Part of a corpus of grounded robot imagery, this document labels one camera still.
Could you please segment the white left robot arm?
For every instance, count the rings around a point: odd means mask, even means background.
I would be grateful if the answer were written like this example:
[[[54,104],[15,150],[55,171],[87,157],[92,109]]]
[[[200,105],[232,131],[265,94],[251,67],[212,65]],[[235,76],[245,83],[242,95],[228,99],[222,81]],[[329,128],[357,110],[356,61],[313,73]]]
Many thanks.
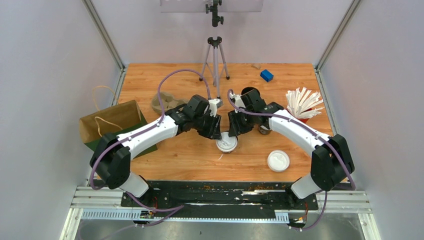
[[[206,99],[196,94],[188,103],[167,110],[145,126],[119,135],[104,134],[89,162],[92,173],[109,189],[119,188],[133,195],[140,206],[149,206],[153,201],[151,187],[131,172],[131,161],[159,142],[192,129],[204,138],[221,140],[221,115],[217,111],[222,105],[220,98]]]

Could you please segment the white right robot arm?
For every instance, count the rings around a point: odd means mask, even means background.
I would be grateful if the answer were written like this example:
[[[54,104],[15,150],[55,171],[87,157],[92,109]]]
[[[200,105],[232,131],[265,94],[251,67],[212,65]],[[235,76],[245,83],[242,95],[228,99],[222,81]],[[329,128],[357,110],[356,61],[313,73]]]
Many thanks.
[[[298,145],[311,157],[310,172],[296,180],[285,195],[286,204],[298,209],[306,197],[320,191],[331,191],[348,179],[352,190],[356,185],[352,178],[355,170],[347,140],[340,134],[330,136],[296,119],[276,102],[266,103],[254,87],[246,87],[241,94],[232,89],[227,99],[234,108],[228,113],[229,136],[237,137],[264,126]]]

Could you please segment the brown coffee cup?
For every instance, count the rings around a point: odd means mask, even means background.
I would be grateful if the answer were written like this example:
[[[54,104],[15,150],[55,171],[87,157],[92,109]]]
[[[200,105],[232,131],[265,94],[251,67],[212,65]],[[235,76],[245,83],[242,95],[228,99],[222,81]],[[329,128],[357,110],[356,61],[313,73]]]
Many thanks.
[[[258,131],[259,131],[259,133],[260,134],[262,134],[262,135],[269,135],[270,133],[271,133],[271,130],[270,129],[268,129],[268,128],[266,128],[265,126],[263,126],[263,125],[259,125],[258,126]]]
[[[224,148],[219,148],[219,150],[224,153],[224,154],[230,154],[232,153],[235,149],[234,148],[230,148],[230,149],[224,149]]]

